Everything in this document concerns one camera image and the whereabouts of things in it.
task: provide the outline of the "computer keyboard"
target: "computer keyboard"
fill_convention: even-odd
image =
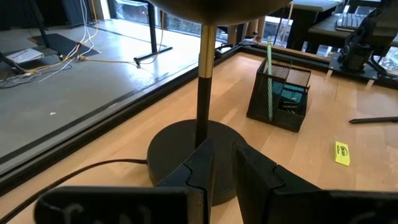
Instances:
[[[365,19],[366,15],[358,15],[352,13],[341,13],[336,21],[336,30],[354,31]]]

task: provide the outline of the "black stylus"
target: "black stylus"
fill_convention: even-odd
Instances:
[[[398,117],[385,117],[385,118],[359,118],[349,121],[351,124],[367,124],[367,123],[381,123],[392,122],[398,123]]]

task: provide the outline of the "black mesh pencil holder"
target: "black mesh pencil holder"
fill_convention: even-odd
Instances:
[[[247,117],[298,132],[307,110],[310,71],[292,68],[290,61],[265,59],[257,70]]]

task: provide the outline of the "concrete floor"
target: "concrete floor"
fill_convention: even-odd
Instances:
[[[130,33],[123,33],[126,36],[139,35],[131,38],[99,30],[93,42],[101,53],[91,58],[131,61],[149,52],[148,27],[126,21],[103,21],[99,25],[115,32],[128,30]],[[83,27],[53,27],[47,33],[79,41],[83,31]],[[39,35],[37,30],[30,32]],[[158,43],[160,34],[161,30],[157,30]],[[0,51],[34,47],[28,37],[30,33],[25,29],[0,32]],[[164,44],[174,49],[142,68],[125,63],[72,62],[72,69],[42,82],[39,81],[45,76],[26,85],[0,90],[0,174],[197,65],[198,37],[164,31]],[[55,62],[58,62],[56,57],[42,60],[48,64]],[[9,67],[0,63],[0,79],[8,71]],[[73,127],[60,129],[72,122]],[[56,136],[46,139],[57,130]]]

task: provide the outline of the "green pen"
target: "green pen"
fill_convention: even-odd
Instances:
[[[272,46],[271,36],[267,38],[267,59],[268,59],[268,75],[272,75]],[[272,79],[268,78],[268,117],[272,121]]]

